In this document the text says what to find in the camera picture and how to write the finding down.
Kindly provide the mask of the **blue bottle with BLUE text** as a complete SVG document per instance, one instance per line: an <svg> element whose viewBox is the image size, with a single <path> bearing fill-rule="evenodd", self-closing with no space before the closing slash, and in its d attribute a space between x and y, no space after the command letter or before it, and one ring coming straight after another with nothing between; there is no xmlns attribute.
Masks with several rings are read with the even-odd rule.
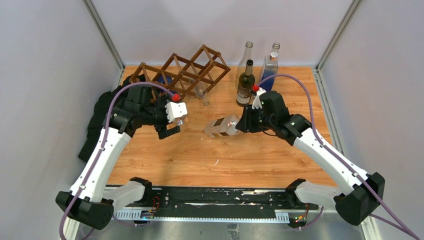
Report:
<svg viewBox="0 0 424 240"><path fill-rule="evenodd" d="M173 82L173 79L170 76L163 76L160 75L157 80L158 83L163 84L163 85L170 85Z"/></svg>

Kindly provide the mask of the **clear bottle with black label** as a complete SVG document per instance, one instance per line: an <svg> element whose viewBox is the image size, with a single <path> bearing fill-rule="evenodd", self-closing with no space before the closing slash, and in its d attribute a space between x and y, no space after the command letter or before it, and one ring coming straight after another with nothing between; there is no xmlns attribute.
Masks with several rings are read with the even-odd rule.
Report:
<svg viewBox="0 0 424 240"><path fill-rule="evenodd" d="M245 68L247 65L247 60L249 60L252 56L252 49L253 49L253 42L247 41L245 43L244 53L243 56L237 66L236 76L235 76L235 88L238 88L239 85L239 78L242 73L245 72Z"/></svg>

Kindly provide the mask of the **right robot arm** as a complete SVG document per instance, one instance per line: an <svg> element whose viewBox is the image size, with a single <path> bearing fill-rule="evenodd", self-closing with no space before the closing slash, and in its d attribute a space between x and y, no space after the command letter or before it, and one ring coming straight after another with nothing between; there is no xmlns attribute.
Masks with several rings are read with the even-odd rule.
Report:
<svg viewBox="0 0 424 240"><path fill-rule="evenodd" d="M301 114L290 114L283 97L272 90L259 90L252 104L243 107L236 129L243 133L271 130L276 137L309 156L336 183L336 187L311 183L299 178L285 190L286 204L298 209L314 204L336 210L347 223L358 226L380 206L385 179L358 167L330 143Z"/></svg>

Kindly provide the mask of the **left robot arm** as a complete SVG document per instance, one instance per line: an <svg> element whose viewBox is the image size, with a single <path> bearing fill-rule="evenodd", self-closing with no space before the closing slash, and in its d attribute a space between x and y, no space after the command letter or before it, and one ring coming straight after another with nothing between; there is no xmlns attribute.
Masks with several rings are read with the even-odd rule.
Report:
<svg viewBox="0 0 424 240"><path fill-rule="evenodd" d="M152 203L152 184L139 177L131 178L114 190L105 188L118 158L137 129L152 126L160 139L180 132L179 123L188 115L187 105L168 89L152 101L152 95L160 88L156 83L136 82L122 87L113 97L82 173L70 190L56 196L56 204L65 218L102 230L115 213L127 205L137 202L146 207Z"/></svg>

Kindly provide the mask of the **small clear bottle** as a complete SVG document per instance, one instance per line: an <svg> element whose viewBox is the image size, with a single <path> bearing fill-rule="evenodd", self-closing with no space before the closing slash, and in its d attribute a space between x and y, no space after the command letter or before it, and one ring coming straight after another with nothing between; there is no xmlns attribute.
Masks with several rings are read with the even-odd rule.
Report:
<svg viewBox="0 0 424 240"><path fill-rule="evenodd" d="M207 89L202 81L199 81L198 84L196 84L193 91L195 96L202 100L204 106L208 106L210 104L207 98Z"/></svg>

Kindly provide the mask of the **clear tall wine bottle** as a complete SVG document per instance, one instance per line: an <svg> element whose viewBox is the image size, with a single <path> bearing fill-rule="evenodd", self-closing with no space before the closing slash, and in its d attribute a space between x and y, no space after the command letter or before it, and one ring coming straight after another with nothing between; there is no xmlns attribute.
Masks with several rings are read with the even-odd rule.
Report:
<svg viewBox="0 0 424 240"><path fill-rule="evenodd" d="M279 56L279 50L280 50L280 43L274 42L270 52L270 57L277 58Z"/></svg>

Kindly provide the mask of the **brown wooden wine rack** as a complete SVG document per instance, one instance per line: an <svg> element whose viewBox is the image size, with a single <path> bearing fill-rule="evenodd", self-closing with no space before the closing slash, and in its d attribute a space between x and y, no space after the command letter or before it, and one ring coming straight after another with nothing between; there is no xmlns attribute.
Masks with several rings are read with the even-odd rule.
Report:
<svg viewBox="0 0 424 240"><path fill-rule="evenodd" d="M130 83L141 82L139 76L142 75L146 82L163 86L184 99L187 96L196 97L194 88L199 82L203 82L207 94L210 93L230 70L230 66L226 64L219 51L203 44L190 59L174 52L163 66L140 63L132 74ZM170 85L158 83L159 76L170 76L172 83Z"/></svg>

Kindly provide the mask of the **dark green wine bottle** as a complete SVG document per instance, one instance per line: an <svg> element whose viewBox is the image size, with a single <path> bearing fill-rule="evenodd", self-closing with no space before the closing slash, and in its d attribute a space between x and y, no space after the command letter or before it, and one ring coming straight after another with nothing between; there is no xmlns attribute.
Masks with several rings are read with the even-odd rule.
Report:
<svg viewBox="0 0 424 240"><path fill-rule="evenodd" d="M246 61L245 71L239 76L238 87L236 92L236 103L239 106L248 105L251 100L251 90L255 84L255 76L253 75L254 61L248 59Z"/></svg>

